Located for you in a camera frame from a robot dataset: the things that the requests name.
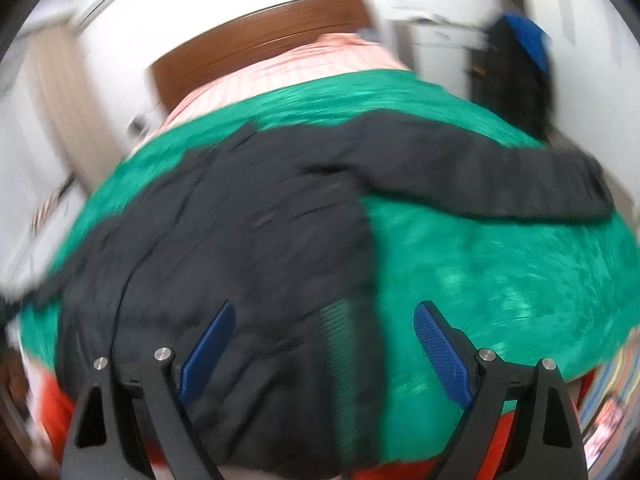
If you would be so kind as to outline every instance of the orange cloth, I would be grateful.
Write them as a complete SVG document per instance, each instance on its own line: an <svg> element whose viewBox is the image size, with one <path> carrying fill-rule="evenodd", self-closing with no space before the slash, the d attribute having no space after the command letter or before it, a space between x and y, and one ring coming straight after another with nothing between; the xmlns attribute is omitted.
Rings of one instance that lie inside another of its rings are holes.
<svg viewBox="0 0 640 480"><path fill-rule="evenodd" d="M71 399L58 388L56 378L48 373L43 374L42 377L39 402L40 423L49 435L53 456L60 463L75 406Z"/></svg>

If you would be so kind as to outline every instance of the green blanket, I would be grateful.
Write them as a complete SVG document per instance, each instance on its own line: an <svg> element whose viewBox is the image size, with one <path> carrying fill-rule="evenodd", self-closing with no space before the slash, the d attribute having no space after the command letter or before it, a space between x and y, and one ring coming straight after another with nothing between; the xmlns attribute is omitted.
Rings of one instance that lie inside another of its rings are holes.
<svg viewBox="0 0 640 480"><path fill-rule="evenodd" d="M537 144L409 72L373 70L299 84L179 126L121 163L88 200L53 267L188 148L218 142L249 120L260 129L332 125L376 108L456 124L508 146ZM376 309L388 370L383 462L433 456L460 418L413 333L412 313L421 300L433 300L476 346L526 364L551 356L566 378L611 357L639 322L638 248L617 215L589 226L517 224L456 218L374 196L364 205L377 243ZM54 304L21 319L24 346L51 367L57 312Z"/></svg>

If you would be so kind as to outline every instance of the beige curtain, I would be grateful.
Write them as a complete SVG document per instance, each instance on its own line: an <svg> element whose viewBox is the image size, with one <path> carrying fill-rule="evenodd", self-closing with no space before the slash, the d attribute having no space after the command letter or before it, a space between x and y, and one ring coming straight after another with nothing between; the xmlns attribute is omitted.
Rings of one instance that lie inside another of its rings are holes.
<svg viewBox="0 0 640 480"><path fill-rule="evenodd" d="M94 192L124 151L89 81L78 38L66 24L44 28L30 38L26 62L58 144L80 184Z"/></svg>

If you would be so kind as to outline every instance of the red fabric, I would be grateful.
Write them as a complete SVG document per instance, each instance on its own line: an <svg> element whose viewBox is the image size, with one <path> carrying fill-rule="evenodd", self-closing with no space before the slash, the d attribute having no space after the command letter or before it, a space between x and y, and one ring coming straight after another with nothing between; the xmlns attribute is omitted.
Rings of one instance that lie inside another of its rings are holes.
<svg viewBox="0 0 640 480"><path fill-rule="evenodd" d="M595 377L596 377L596 368L594 368L593 370L589 370L582 377L582 384L580 384L580 394L578 394L578 402L576 402L576 405L578 406L578 408L580 408L580 406L582 405L582 401L584 400L584 397L587 395L589 388L591 388L591 385L593 384L593 380Z"/></svg>
<svg viewBox="0 0 640 480"><path fill-rule="evenodd" d="M489 444L489 449L484 457L484 462L480 467L476 480L493 480L500 459L507 444L511 425L513 423L513 412L509 412L500 417L498 426L495 429L494 438ZM353 480L424 480L425 476L436 465L437 458L422 460L421 462L393 462L384 464L364 471L358 471L353 475Z"/></svg>
<svg viewBox="0 0 640 480"><path fill-rule="evenodd" d="M43 374L42 394L40 396L40 423L49 435L53 456L58 463L62 462L65 450L66 434L71 425L74 404L58 388L56 378L52 374Z"/></svg>

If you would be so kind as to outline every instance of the black jacket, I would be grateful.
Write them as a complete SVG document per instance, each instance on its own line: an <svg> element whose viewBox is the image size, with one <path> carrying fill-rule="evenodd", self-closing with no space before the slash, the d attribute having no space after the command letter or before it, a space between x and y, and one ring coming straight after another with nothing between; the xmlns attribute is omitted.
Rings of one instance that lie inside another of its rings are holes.
<svg viewBox="0 0 640 480"><path fill-rule="evenodd" d="M218 464L330 478L378 460L383 343L358 202L400 194L473 217L597 220L599 165L504 148L388 111L333 128L246 124L187 153L100 222L40 296L62 296L56 373L75 398L95 358L148 358L235 304L236 334L189 412ZM354 405L334 399L351 388Z"/></svg>
<svg viewBox="0 0 640 480"><path fill-rule="evenodd" d="M552 108L550 59L546 71L531 59L506 18L487 31L480 104L498 117L538 140L546 139Z"/></svg>

